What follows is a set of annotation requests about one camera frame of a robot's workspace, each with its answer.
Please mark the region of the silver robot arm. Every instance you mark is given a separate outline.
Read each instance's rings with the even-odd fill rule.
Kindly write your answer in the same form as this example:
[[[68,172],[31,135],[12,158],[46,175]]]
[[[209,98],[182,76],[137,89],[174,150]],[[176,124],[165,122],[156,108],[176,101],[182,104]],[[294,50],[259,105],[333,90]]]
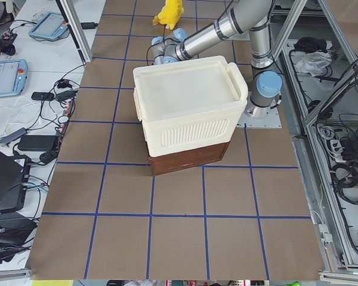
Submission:
[[[273,63],[270,47],[269,14],[272,1],[239,1],[225,15],[188,35],[182,28],[152,40],[153,64],[190,60],[216,44],[245,32],[251,43],[251,66],[266,68]]]
[[[276,108],[282,87],[282,78],[274,71],[274,59],[270,44],[269,18],[265,16],[249,30],[251,42],[251,68],[253,90],[245,113],[253,119],[263,119]]]

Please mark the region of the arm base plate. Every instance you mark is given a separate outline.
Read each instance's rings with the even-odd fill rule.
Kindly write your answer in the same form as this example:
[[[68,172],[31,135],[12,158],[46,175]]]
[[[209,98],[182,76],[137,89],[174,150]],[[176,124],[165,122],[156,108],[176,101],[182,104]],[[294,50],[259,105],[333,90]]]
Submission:
[[[272,108],[275,100],[272,101],[271,106],[266,108],[259,108],[250,100],[252,92],[248,92],[247,106],[237,122],[237,128],[248,129],[281,129],[282,123],[279,116],[278,108]]]

